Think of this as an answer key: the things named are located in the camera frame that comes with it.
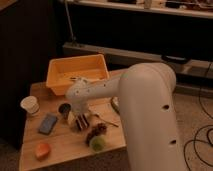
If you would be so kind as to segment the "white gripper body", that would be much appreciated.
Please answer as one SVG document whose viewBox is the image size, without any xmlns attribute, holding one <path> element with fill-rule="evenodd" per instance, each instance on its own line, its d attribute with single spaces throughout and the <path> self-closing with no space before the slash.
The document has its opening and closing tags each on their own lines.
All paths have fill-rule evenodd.
<svg viewBox="0 0 213 171">
<path fill-rule="evenodd" d="M 78 116 L 81 116 L 81 115 L 76 115 L 74 112 L 70 111 L 69 112 L 69 115 L 68 115 L 68 119 L 67 119 L 67 123 L 69 125 L 69 127 L 71 129 L 77 129 L 78 131 L 80 131 L 77 127 L 77 124 L 76 124 L 76 119 Z"/>
</svg>

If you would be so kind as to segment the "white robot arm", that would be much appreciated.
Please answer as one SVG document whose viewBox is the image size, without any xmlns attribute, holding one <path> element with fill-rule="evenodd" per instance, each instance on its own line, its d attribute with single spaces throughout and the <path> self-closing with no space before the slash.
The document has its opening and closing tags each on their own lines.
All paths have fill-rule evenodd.
<svg viewBox="0 0 213 171">
<path fill-rule="evenodd" d="M 94 84 L 82 78 L 66 92 L 76 115 L 87 101 L 117 97 L 132 171 L 187 171 L 172 93 L 176 75 L 164 63 L 141 63 Z"/>
</svg>

